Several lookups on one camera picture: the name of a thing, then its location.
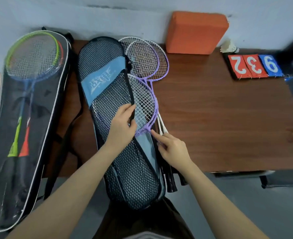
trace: shuttlecock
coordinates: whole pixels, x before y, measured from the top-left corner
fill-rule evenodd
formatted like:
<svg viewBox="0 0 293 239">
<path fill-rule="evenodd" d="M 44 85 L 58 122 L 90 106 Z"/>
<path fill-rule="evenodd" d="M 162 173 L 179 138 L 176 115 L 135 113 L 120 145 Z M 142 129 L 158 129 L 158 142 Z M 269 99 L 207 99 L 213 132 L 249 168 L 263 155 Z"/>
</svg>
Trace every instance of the shuttlecock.
<svg viewBox="0 0 293 239">
<path fill-rule="evenodd" d="M 232 42 L 232 40 L 227 39 L 221 46 L 221 52 L 222 53 L 238 53 L 239 48 L 235 46 L 235 44 Z"/>
</svg>

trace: black mesh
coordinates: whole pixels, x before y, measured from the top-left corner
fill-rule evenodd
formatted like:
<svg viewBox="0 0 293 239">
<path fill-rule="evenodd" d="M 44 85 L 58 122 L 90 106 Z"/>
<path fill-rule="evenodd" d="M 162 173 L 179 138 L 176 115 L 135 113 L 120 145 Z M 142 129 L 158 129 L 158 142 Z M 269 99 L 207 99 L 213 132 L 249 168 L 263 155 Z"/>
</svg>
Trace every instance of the black mesh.
<svg viewBox="0 0 293 239">
<path fill-rule="evenodd" d="M 119 56 L 124 56 L 124 50 L 117 40 L 108 37 L 91 40 L 80 51 L 78 79 L 83 80 Z M 134 100 L 123 70 L 90 106 L 98 148 L 105 143 L 118 108 L 126 103 L 133 104 Z M 161 192 L 160 180 L 135 138 L 114 160 L 105 173 L 105 180 L 109 198 L 125 201 L 132 209 L 148 207 Z"/>
</svg>

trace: red number card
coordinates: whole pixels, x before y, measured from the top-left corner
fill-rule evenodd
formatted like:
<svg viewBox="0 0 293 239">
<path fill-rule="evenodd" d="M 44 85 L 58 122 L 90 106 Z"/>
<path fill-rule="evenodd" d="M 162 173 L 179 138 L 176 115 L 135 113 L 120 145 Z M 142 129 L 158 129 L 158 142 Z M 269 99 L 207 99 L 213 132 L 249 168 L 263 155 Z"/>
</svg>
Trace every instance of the red number card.
<svg viewBox="0 0 293 239">
<path fill-rule="evenodd" d="M 253 78 L 265 78 L 268 77 L 263 65 L 261 64 L 258 54 L 243 55 L 245 63 L 252 73 Z"/>
<path fill-rule="evenodd" d="M 229 55 L 228 59 L 238 79 L 252 77 L 252 74 L 250 73 L 249 69 L 246 67 L 246 64 L 242 55 Z"/>
</svg>

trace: blue number card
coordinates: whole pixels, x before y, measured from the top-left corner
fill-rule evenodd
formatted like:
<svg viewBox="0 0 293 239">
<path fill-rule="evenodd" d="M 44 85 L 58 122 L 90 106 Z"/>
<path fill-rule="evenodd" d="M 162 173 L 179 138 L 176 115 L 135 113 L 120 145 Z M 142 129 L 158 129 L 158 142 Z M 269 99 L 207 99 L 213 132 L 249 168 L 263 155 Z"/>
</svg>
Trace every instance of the blue number card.
<svg viewBox="0 0 293 239">
<path fill-rule="evenodd" d="M 274 57 L 270 54 L 260 54 L 259 58 L 264 65 L 265 70 L 269 76 L 284 76 L 283 72 L 281 71 L 277 61 Z"/>
<path fill-rule="evenodd" d="M 123 69 L 125 69 L 125 57 L 120 56 L 111 60 L 101 69 L 92 72 L 81 81 L 89 107 L 93 100 L 117 78 Z"/>
</svg>

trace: hand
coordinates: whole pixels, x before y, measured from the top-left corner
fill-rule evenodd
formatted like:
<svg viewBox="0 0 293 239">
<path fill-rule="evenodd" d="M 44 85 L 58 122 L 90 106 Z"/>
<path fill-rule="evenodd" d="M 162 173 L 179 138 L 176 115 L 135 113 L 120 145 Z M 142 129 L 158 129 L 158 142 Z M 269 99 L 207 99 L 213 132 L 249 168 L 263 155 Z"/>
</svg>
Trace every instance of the hand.
<svg viewBox="0 0 293 239">
<path fill-rule="evenodd" d="M 137 129 L 137 124 L 134 119 L 131 121 L 130 126 L 128 126 L 129 118 L 134 109 L 135 105 L 122 105 L 111 121 L 111 127 L 105 145 L 108 149 L 117 153 L 117 155 L 131 142 Z"/>
<path fill-rule="evenodd" d="M 184 174 L 188 171 L 190 166 L 193 166 L 193 162 L 188 155 L 188 151 L 185 142 L 178 138 L 175 138 L 169 133 L 164 133 L 163 136 L 157 134 L 154 130 L 151 130 L 151 134 L 157 141 L 161 142 L 166 148 L 158 142 L 159 152 L 162 157 L 171 166 L 176 168 L 179 172 Z"/>
</svg>

